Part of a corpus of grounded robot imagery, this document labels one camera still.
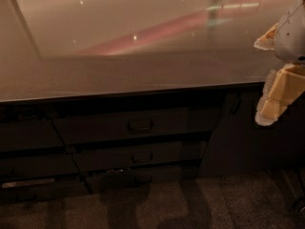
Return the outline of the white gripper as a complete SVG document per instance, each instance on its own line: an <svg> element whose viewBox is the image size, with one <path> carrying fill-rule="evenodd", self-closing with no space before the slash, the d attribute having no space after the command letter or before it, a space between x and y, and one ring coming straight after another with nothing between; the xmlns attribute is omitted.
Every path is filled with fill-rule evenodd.
<svg viewBox="0 0 305 229"><path fill-rule="evenodd" d="M271 70L266 77L255 114L260 126L274 124L287 108L305 92L305 0L296 0L288 11L254 42L262 51L273 51L288 63Z"/></svg>

